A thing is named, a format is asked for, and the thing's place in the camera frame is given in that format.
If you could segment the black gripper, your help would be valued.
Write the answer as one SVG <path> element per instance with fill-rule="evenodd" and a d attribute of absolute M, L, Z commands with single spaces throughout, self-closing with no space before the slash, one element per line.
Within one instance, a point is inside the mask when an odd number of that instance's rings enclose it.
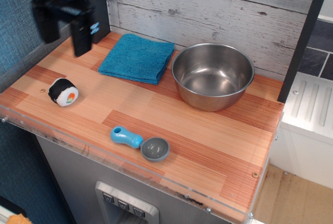
<path fill-rule="evenodd" d="M 99 31 L 99 22 L 94 20 L 95 7 L 90 0 L 32 0 L 31 7 L 45 43 L 60 38 L 58 20 L 63 20 L 70 22 L 75 56 L 82 56 L 92 49 L 93 35 Z"/>

